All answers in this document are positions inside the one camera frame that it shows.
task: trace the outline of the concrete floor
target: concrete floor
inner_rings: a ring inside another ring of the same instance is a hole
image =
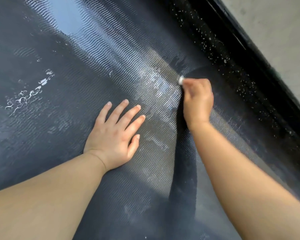
[[[300,102],[300,0],[221,0]]]

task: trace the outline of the person's right arm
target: person's right arm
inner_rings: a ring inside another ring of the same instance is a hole
[[[242,239],[300,239],[300,201],[236,149],[209,122],[207,79],[184,79],[184,118],[213,189]]]

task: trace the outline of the fist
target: fist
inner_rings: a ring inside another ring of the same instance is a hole
[[[101,160],[106,172],[128,162],[139,146],[140,135],[135,135],[135,133],[146,117],[142,115],[129,125],[141,109],[140,105],[136,105],[118,121],[128,104],[128,100],[122,101],[107,121],[106,116],[112,104],[108,102],[103,107],[83,150],[83,153],[91,154],[96,157],[96,160]]]
[[[213,93],[208,79],[186,78],[182,83],[184,89],[183,115],[190,131],[197,125],[209,123],[213,108]]]

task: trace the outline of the white object held in fingers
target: white object held in fingers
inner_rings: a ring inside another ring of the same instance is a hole
[[[178,84],[180,85],[180,86],[182,86],[182,83],[183,83],[183,80],[185,79],[185,77],[184,76],[180,76],[180,78],[179,78],[179,80],[178,80]]]

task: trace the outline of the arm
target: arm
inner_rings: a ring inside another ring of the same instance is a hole
[[[138,105],[118,121],[127,105],[123,101],[106,122],[111,103],[104,106],[82,155],[0,191],[0,239],[73,238],[102,176],[128,162],[139,146],[133,135],[145,117],[128,126]]]
[[[300,202],[209,122],[207,79],[185,79],[184,117],[215,193],[243,239],[300,239]]]

